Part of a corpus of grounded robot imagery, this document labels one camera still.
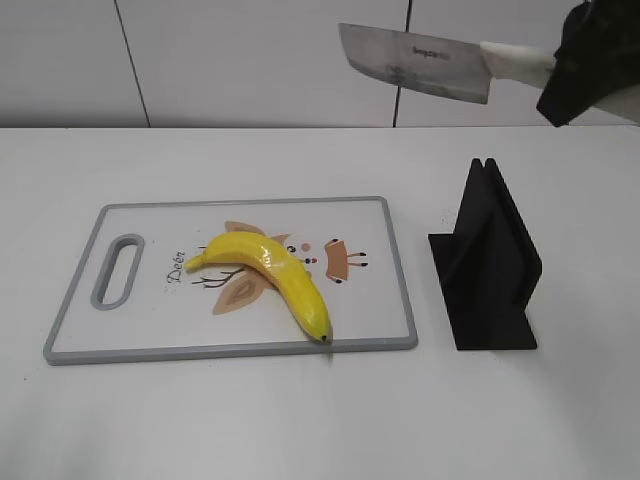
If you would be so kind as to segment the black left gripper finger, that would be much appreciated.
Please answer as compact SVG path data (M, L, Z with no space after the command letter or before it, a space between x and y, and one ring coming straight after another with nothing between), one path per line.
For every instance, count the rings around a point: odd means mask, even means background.
M639 84L639 3L580 3L564 20L554 58L536 108L560 127L607 96Z

